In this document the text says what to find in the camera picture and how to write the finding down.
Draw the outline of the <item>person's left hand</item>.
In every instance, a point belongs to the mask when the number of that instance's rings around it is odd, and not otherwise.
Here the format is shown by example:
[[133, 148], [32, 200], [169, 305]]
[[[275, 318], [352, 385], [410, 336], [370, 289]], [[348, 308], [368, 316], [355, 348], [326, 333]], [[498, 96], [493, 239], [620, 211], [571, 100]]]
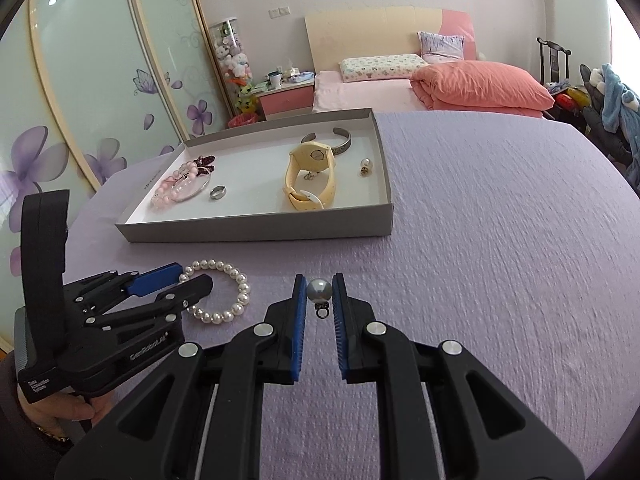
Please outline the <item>person's left hand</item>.
[[35, 403], [29, 403], [21, 388], [17, 388], [17, 399], [26, 417], [46, 434], [66, 438], [62, 422], [90, 422], [96, 426], [111, 411], [114, 392], [85, 401], [80, 396], [57, 392]]

